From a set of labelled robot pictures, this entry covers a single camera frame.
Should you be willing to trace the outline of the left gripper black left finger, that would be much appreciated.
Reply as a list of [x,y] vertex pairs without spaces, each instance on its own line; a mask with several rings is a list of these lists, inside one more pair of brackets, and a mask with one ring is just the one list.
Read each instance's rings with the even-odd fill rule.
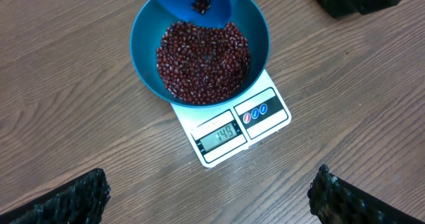
[[95,168],[1,215],[11,224],[99,224],[110,200],[104,170]]

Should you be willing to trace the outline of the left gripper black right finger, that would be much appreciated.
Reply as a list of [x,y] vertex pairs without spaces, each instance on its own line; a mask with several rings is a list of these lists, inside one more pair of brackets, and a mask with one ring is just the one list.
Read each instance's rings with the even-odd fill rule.
[[424,224],[320,166],[307,192],[312,215],[323,224]]

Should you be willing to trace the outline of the blue plastic scoop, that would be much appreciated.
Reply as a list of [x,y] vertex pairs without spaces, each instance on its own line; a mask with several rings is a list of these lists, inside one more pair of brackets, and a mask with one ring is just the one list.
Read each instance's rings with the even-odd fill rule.
[[184,21],[202,27],[224,27],[232,17],[237,0],[211,0],[211,7],[204,14],[196,12],[192,5],[196,0],[157,0],[166,10]]

